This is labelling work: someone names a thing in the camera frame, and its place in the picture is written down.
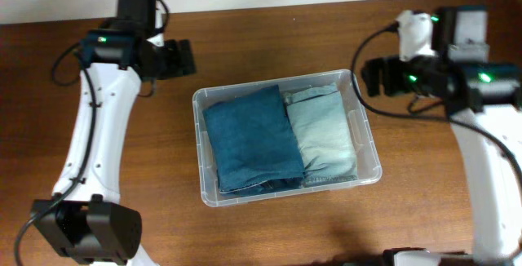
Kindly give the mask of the dark blue jeans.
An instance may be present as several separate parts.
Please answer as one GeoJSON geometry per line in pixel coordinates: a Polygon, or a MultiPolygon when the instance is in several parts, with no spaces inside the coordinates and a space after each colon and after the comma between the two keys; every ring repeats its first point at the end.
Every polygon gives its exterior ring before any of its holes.
{"type": "Polygon", "coordinates": [[[222,194],[248,196],[301,186],[303,159],[278,86],[214,104],[203,117],[222,194]]]}

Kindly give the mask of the light grey jeans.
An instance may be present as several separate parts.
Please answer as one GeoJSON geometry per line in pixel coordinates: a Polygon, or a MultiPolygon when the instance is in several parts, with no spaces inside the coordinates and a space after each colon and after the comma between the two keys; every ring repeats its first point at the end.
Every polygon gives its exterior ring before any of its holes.
{"type": "Polygon", "coordinates": [[[343,98],[336,84],[283,95],[304,164],[303,186],[358,179],[343,98]]]}

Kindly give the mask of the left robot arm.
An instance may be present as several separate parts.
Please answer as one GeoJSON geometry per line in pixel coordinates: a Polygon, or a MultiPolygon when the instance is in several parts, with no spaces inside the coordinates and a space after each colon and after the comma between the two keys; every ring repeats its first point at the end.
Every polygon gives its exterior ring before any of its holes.
{"type": "Polygon", "coordinates": [[[77,118],[51,197],[37,200],[28,226],[60,256],[84,265],[150,265],[142,218],[120,203],[126,128],[144,83],[195,73],[187,40],[166,40],[163,0],[117,0],[117,13],[68,52],[79,66],[77,118]]]}

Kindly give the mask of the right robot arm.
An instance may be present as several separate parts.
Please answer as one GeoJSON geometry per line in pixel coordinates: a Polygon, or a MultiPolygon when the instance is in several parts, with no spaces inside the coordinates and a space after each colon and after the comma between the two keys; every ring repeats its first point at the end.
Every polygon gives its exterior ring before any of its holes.
{"type": "Polygon", "coordinates": [[[430,98],[444,112],[462,154],[474,241],[470,265],[521,262],[521,70],[489,60],[482,6],[403,11],[385,27],[399,38],[396,56],[369,60],[365,91],[430,98]]]}

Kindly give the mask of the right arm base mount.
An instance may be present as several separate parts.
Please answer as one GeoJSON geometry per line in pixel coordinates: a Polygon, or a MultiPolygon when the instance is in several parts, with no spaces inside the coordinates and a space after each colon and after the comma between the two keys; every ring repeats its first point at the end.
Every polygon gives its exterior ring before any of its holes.
{"type": "Polygon", "coordinates": [[[469,255],[430,252],[423,248],[394,248],[383,252],[383,265],[389,266],[474,266],[469,255]]]}

